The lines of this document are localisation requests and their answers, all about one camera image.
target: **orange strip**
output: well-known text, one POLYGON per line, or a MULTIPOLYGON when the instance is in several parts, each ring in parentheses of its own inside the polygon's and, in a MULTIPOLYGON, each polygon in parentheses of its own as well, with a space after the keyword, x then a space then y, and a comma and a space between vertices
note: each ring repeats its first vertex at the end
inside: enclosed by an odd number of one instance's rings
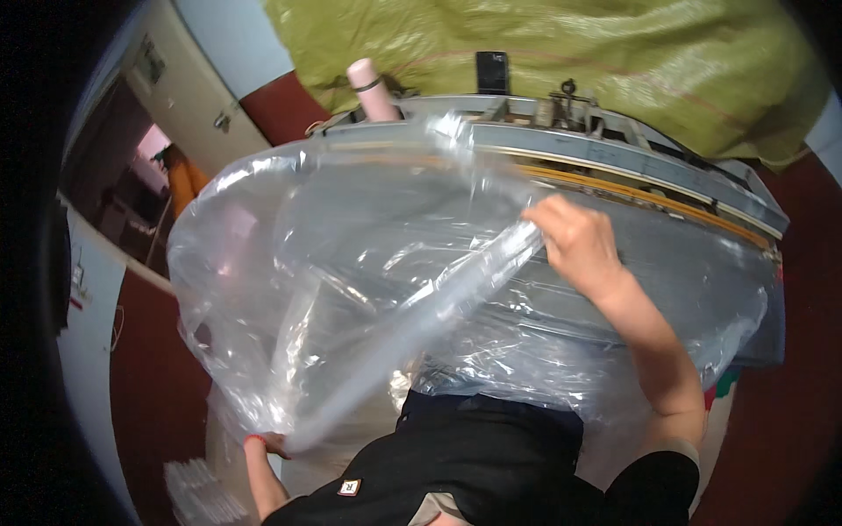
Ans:
POLYGON ((591 178, 584 175, 577 175, 575 173, 569 172, 559 172, 550 168, 523 165, 518 165, 518 168, 520 168, 520 170, 529 175, 556 179, 559 181, 566 181, 568 183, 579 184, 590 188, 606 190, 614 194, 627 195, 628 197, 632 197, 634 199, 639 199, 641 201, 647 201, 649 203, 661 205, 665 208, 675 210, 681 213, 682 215, 689 215, 690 217, 695 217, 696 219, 702 220, 705 223, 711 223, 712 225, 724 228, 727 231, 733 232, 738 236, 748 239, 749 241, 751 241, 758 247, 763 248, 764 250, 769 248, 769 241, 760 234, 752 232, 749 229, 742 228, 741 226, 734 225, 732 222, 724 220, 721 217, 717 217, 716 215, 713 215, 709 212, 705 212, 704 210, 698 210, 696 208, 693 208, 692 206, 684 205, 683 203, 679 203, 678 201, 673 201, 672 199, 661 197, 660 195, 650 194, 649 192, 643 192, 641 190, 629 188, 621 184, 609 183, 608 181, 603 181, 601 179, 591 178))

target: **white cable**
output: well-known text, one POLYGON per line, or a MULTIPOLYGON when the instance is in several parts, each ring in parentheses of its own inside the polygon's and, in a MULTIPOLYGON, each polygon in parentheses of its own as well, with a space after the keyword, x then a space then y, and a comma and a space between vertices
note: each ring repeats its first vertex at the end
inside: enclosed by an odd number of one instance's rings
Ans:
POLYGON ((117 342, 120 340, 120 334, 123 333, 123 324, 125 323, 125 309, 122 305, 117 305, 117 309, 115 312, 119 311, 123 316, 120 316, 120 328, 114 329, 114 326, 111 326, 111 333, 114 335, 114 343, 111 344, 111 352, 114 352, 114 349, 117 348, 117 342))

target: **black phone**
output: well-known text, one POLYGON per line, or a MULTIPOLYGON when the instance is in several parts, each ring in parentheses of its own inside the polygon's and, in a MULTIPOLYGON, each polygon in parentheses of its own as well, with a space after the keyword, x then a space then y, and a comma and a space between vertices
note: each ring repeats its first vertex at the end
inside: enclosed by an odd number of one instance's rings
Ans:
POLYGON ((505 51, 477 51, 477 93, 509 95, 509 57, 505 51))

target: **label patch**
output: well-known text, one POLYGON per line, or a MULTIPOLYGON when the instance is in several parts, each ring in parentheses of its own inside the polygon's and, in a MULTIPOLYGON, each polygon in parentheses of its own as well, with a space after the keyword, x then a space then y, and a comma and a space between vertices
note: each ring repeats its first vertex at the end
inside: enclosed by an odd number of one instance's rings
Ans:
POLYGON ((357 479, 355 481, 343 481, 336 494, 343 497, 353 497, 357 494, 357 491, 360 490, 361 482, 361 479, 357 479))

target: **orange cloth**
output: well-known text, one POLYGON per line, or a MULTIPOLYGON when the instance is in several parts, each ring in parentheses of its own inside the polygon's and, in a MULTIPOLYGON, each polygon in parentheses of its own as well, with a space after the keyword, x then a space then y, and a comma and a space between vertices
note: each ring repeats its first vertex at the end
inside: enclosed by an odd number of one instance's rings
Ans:
POLYGON ((176 162, 167 171, 169 191, 173 196, 173 215, 178 219, 187 205, 210 182, 192 162, 176 162))

